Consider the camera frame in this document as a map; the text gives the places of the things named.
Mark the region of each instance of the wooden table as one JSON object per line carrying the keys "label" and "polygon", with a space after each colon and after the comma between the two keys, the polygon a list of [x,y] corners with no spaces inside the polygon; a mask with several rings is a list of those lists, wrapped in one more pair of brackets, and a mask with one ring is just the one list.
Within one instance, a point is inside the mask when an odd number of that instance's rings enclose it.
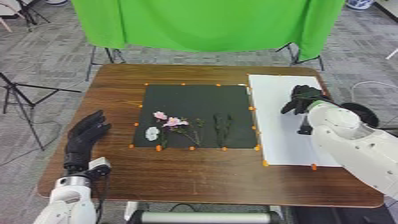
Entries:
{"label": "wooden table", "polygon": [[[296,206],[376,207],[381,194],[342,168],[262,166],[254,150],[129,149],[143,83],[248,84],[246,73],[316,76],[309,68],[104,65],[69,125],[102,109],[113,125],[92,157],[111,163],[108,199]],[[65,135],[39,182],[49,195],[62,174]]]}

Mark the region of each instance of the white sheet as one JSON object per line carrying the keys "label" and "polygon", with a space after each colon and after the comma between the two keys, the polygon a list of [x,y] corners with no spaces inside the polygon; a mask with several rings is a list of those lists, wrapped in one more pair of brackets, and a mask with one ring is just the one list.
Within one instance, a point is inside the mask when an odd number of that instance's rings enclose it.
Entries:
{"label": "white sheet", "polygon": [[319,89],[316,78],[252,74],[248,81],[262,155],[268,164],[301,166],[316,164],[316,166],[339,167],[328,153],[312,147],[310,136],[296,134],[303,115],[294,115],[293,111],[280,114],[294,85],[309,85]]}

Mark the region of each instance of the pink flower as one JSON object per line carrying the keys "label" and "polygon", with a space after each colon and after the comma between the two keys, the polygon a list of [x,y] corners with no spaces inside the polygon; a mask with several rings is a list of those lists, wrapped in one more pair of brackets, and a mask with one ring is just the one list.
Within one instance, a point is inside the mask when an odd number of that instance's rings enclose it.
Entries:
{"label": "pink flower", "polygon": [[177,125],[188,125],[188,122],[181,121],[175,117],[168,117],[168,121],[163,124],[163,127],[174,127]]}
{"label": "pink flower", "polygon": [[166,120],[166,115],[165,115],[165,113],[163,112],[156,112],[156,113],[152,113],[152,116],[159,119],[159,120]]}

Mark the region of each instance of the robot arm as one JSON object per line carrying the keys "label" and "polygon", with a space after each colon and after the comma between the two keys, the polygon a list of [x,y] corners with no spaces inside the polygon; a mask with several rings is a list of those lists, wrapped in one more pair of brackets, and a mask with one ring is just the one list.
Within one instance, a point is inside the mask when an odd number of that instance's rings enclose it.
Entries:
{"label": "robot arm", "polygon": [[110,124],[104,125],[102,122],[102,112],[97,111],[69,131],[63,159],[65,176],[55,182],[49,203],[33,224],[95,223],[90,184],[110,173],[106,159],[101,157],[90,161],[92,146],[110,129]]}
{"label": "robot arm", "polygon": [[358,180],[398,199],[398,138],[325,101],[310,104],[307,121],[314,147],[330,153]]}
{"label": "robot arm", "polygon": [[307,112],[298,134],[310,134],[314,147],[330,153],[357,179],[398,200],[398,138],[374,128],[371,110],[353,103],[333,104],[309,86],[291,91],[280,113],[289,110],[294,114]]}

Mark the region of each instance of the metal stand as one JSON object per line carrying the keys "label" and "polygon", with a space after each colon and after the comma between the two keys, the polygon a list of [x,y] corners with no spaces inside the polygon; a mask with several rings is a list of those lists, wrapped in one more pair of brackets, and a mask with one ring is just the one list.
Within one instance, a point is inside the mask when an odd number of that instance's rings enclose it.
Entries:
{"label": "metal stand", "polygon": [[[63,91],[63,92],[81,93],[81,91],[69,90],[69,89],[60,89],[60,88],[51,88],[51,87],[44,87],[44,86],[33,86],[33,85],[26,85],[26,84],[19,84],[15,82],[10,82],[10,80],[5,77],[1,72],[0,72],[0,78],[1,78],[1,80],[5,82],[5,86],[3,86],[3,88],[5,88],[3,114],[7,113],[8,105],[17,104],[19,109],[21,109],[21,113],[23,113],[23,117],[24,117],[24,120],[26,120],[26,123],[28,123],[28,127],[30,127],[30,130],[31,130],[33,138],[35,138],[40,150],[44,151],[44,146],[42,146],[42,143],[40,143],[40,139],[39,139],[39,135],[37,135],[35,129],[33,129],[33,122],[30,120],[30,116],[28,116],[28,113],[26,113],[26,110],[24,110],[24,107],[23,107],[21,100],[24,101],[24,105],[30,107],[30,112],[31,112],[33,107],[37,106],[37,104],[51,97],[51,95],[56,92]],[[35,89],[47,89],[47,90],[53,90],[53,91],[35,102],[31,102],[31,100],[28,99],[28,97],[23,94],[21,90],[17,89],[17,86],[30,87],[30,88],[35,88]],[[14,95],[15,103],[8,102],[8,95],[10,94]]]}
{"label": "metal stand", "polygon": [[303,62],[312,61],[312,60],[317,59],[317,62],[319,62],[319,69],[321,69],[321,71],[325,71],[323,60],[321,60],[319,55],[317,55],[317,57],[314,57],[314,58],[310,58],[310,59],[307,59],[307,60],[303,60],[303,61],[298,61],[300,50],[298,50],[298,52],[296,52],[296,55],[293,55],[293,51],[291,51],[291,47],[289,47],[289,45],[291,45],[291,42],[289,42],[289,43],[277,49],[277,51],[275,51],[275,52],[278,52],[284,48],[287,48],[287,50],[289,50],[289,58],[291,58],[289,66],[298,65],[298,64],[301,64]]}
{"label": "metal stand", "polygon": [[127,224],[280,224],[280,216],[275,212],[266,213],[204,213],[204,212],[145,212],[138,210],[138,202],[129,201],[124,211]]}
{"label": "metal stand", "polygon": [[28,7],[26,3],[24,3],[21,0],[15,0],[15,2],[17,2],[19,7],[21,7],[21,14],[23,14],[24,21],[26,21],[28,32],[31,32],[30,24],[31,24],[31,25],[37,25],[37,22],[35,22],[35,20],[33,20],[33,16],[31,16],[28,10],[31,10],[33,14],[40,17],[40,19],[46,21],[46,23],[51,23],[51,22],[49,22],[49,20],[46,19],[46,17],[39,14],[39,12],[33,10],[33,8]]}
{"label": "metal stand", "polygon": [[[124,64],[126,63],[126,60],[122,58],[120,50],[118,49],[113,49],[111,50],[111,54],[110,54],[110,49],[104,48],[104,52],[106,52],[106,55],[108,55],[108,61],[110,61],[110,63],[111,64],[115,63],[115,55],[117,55],[118,56],[118,59],[120,59],[120,64]],[[88,63],[86,74],[85,74],[85,82],[90,79],[90,69],[92,69],[92,66],[94,65],[102,65],[102,64],[97,64],[94,62],[94,57],[95,57],[95,46],[92,46],[92,51],[90,51],[90,63]]]}

